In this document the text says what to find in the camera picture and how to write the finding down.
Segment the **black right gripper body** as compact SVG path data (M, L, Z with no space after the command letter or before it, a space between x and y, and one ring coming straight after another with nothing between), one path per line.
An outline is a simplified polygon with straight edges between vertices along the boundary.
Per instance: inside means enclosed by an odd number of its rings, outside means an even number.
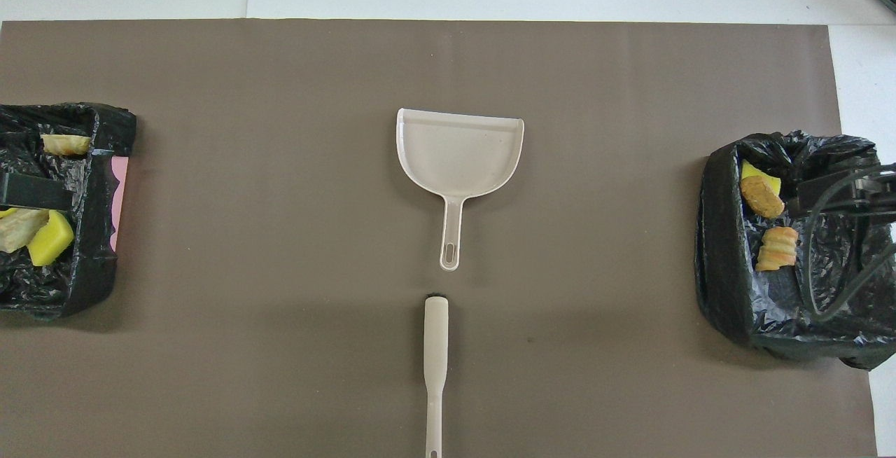
M851 216L870 222L895 222L895 165L882 165L850 180Z

